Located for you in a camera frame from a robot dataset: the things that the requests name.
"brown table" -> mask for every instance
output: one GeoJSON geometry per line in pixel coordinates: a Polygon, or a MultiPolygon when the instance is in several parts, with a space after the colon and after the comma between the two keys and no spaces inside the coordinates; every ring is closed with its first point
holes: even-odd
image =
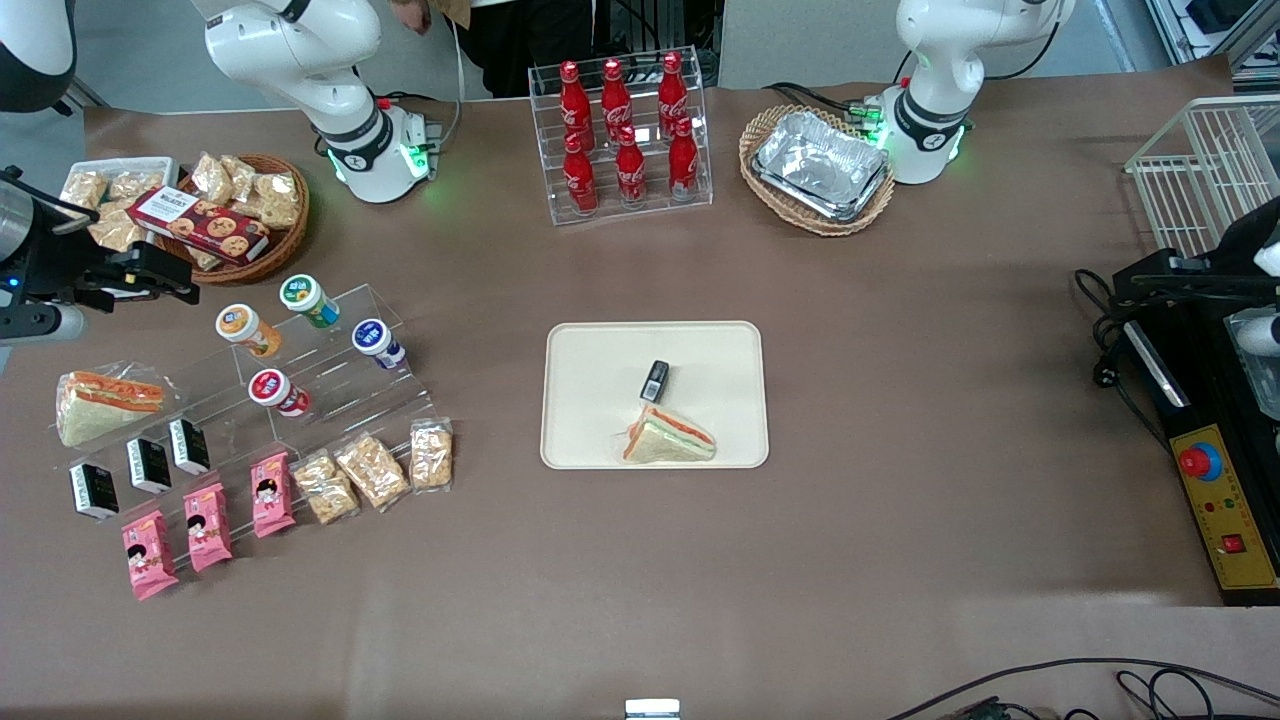
{"type": "MultiPolygon", "coordinates": [[[[842,241],[781,223],[737,176],[737,132],[780,100],[763,91],[709,96],[714,205],[567,229],[549,224],[522,102],[467,105],[440,179],[383,208],[339,187],[296,113],[92,110],[93,156],[302,167],[315,208],[292,266],[371,282],[398,309],[460,419],[457,487],[246,542],[250,559],[137,603],[119,537],[74,515],[51,470],[54,383],[122,357],[195,361],[223,347],[218,307],[278,307],[275,284],[127,307],[82,342],[15,352],[0,379],[5,715],[617,717],[623,698],[675,696],[691,719],[874,719],[1070,655],[1280,685],[1280,616],[1217,606],[1167,460],[1089,380],[1092,313],[1069,291],[1074,268],[1149,247],[1123,160],[1188,99],[1229,92],[1222,63],[989,83],[946,176],[900,187],[842,241]],[[547,332],[653,319],[760,328],[763,468],[540,462],[547,332]]],[[[1100,667],[989,689],[1121,708],[1100,667]]]]}

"round snack container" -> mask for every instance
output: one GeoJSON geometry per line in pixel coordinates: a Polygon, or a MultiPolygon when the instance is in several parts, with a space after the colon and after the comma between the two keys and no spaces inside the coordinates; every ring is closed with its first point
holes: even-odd
{"type": "Polygon", "coordinates": [[[404,363],[404,348],[396,341],[387,323],[378,318],[361,320],[356,329],[351,331],[351,343],[385,370],[396,369],[404,363]]]}
{"type": "Polygon", "coordinates": [[[252,307],[242,302],[223,307],[214,328],[227,342],[243,345],[259,357],[270,357],[280,350],[279,331],[264,323],[252,307]]]}
{"type": "Polygon", "coordinates": [[[280,302],[317,328],[328,328],[338,322],[338,305],[329,300],[311,275],[298,274],[284,281],[280,286],[280,302]]]}
{"type": "Polygon", "coordinates": [[[248,396],[262,407],[275,407],[285,418],[297,418],[311,407],[311,395],[274,368],[253,375],[248,382],[248,396]]]}

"clear acrylic shelf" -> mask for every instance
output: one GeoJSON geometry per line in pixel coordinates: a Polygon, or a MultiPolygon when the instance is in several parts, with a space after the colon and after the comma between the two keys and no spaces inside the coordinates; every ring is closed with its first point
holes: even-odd
{"type": "Polygon", "coordinates": [[[538,135],[538,154],[543,163],[543,179],[547,183],[547,202],[550,206],[552,224],[564,225],[616,215],[643,215],[658,210],[709,205],[712,201],[712,158],[708,138],[707,104],[703,97],[703,72],[698,65],[698,53],[694,47],[677,47],[684,59],[685,87],[689,90],[687,113],[694,126],[694,142],[698,145],[698,183],[690,199],[684,202],[672,200],[668,190],[671,168],[667,160],[669,140],[662,136],[658,123],[658,83],[662,81],[662,56],[668,50],[657,53],[635,53],[618,55],[627,69],[627,90],[631,92],[631,123],[636,128],[636,146],[645,156],[645,183],[648,200],[644,206],[628,210],[622,206],[618,192],[617,146],[609,143],[604,132],[604,113],[600,109],[600,87],[604,83],[604,60],[582,60],[579,63],[579,77],[586,96],[591,101],[593,129],[595,131],[595,150],[588,156],[595,170],[595,192],[599,208],[590,218],[584,218],[573,210],[573,201],[564,182],[564,119],[559,109],[559,65],[543,65],[529,70],[529,100],[534,110],[534,131],[538,135]]]}
{"type": "MultiPolygon", "coordinates": [[[[72,466],[91,462],[109,470],[115,484],[120,512],[100,524],[119,532],[142,515],[160,510],[179,574],[191,574],[183,496],[215,482],[223,484],[233,552],[241,556],[242,551],[234,544],[253,528],[248,474],[255,462],[278,452],[288,452],[292,462],[321,448],[334,451],[356,434],[367,432],[407,465],[410,424],[419,418],[436,416],[430,393],[410,369],[415,348],[406,346],[408,363],[385,370],[351,345],[351,331],[361,320],[379,318],[393,332],[403,322],[367,284],[333,300],[339,319],[332,327],[315,328],[306,318],[292,315],[275,324],[283,343],[273,357],[259,359],[243,347],[228,346],[205,360],[168,373],[180,391],[177,407],[166,407],[159,416],[77,447],[76,459],[59,468],[64,478],[72,466]],[[284,418],[250,400],[247,383],[264,368],[280,369],[310,392],[311,410],[301,418],[284,418]],[[174,418],[187,418],[205,432],[212,462],[209,473],[191,475],[173,465],[168,424],[174,418]],[[136,437],[165,447],[172,489],[151,495],[129,483],[124,445],[136,437]]],[[[300,524],[315,521],[306,505],[306,498],[294,493],[293,510],[300,524]]],[[[362,512],[374,510],[365,503],[362,512]]]]}

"pink wrapper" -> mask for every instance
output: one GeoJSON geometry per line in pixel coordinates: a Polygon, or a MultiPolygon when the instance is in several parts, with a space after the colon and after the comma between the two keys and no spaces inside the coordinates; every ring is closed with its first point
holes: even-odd
{"type": "Polygon", "coordinates": [[[273,455],[250,470],[253,492],[253,534],[265,538],[293,525],[288,452],[273,455]]]}
{"type": "Polygon", "coordinates": [[[129,557],[129,584],[134,597],[146,600],[178,582],[169,538],[165,537],[164,515],[159,510],[129,523],[120,534],[129,557]]]}
{"type": "Polygon", "coordinates": [[[209,487],[182,498],[187,510],[187,548],[191,566],[198,573],[223,560],[232,559],[230,527],[227,525],[227,498],[223,484],[209,487]]]}

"red bottle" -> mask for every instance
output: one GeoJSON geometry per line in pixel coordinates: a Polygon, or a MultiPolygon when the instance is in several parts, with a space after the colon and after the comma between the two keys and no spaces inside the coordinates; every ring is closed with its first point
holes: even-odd
{"type": "Polygon", "coordinates": [[[568,184],[568,196],[573,200],[573,211],[584,218],[594,215],[599,204],[595,197],[595,172],[582,151],[581,135],[564,136],[564,182],[568,184]]]}
{"type": "Polygon", "coordinates": [[[595,150],[595,128],[591,127],[591,101],[577,81],[577,63],[561,63],[561,115],[564,117],[564,138],[577,136],[582,151],[595,150]]]}
{"type": "Polygon", "coordinates": [[[618,131],[618,190],[622,206],[635,210],[644,205],[644,152],[636,147],[636,131],[631,123],[618,131]]]}
{"type": "Polygon", "coordinates": [[[676,137],[676,120],[687,117],[685,105],[689,102],[689,90],[685,88],[685,78],[680,74],[685,60],[680,53],[667,53],[662,59],[662,82],[658,83],[658,124],[662,128],[662,137],[671,142],[676,137]]]}
{"type": "Polygon", "coordinates": [[[694,122],[676,120],[676,137],[671,141],[671,199],[685,202],[698,188],[698,145],[694,143],[694,122]]]}
{"type": "Polygon", "coordinates": [[[609,132],[609,141],[618,142],[618,132],[623,126],[631,124],[631,94],[622,85],[622,63],[617,58],[604,61],[600,108],[604,110],[604,129],[609,132]]]}

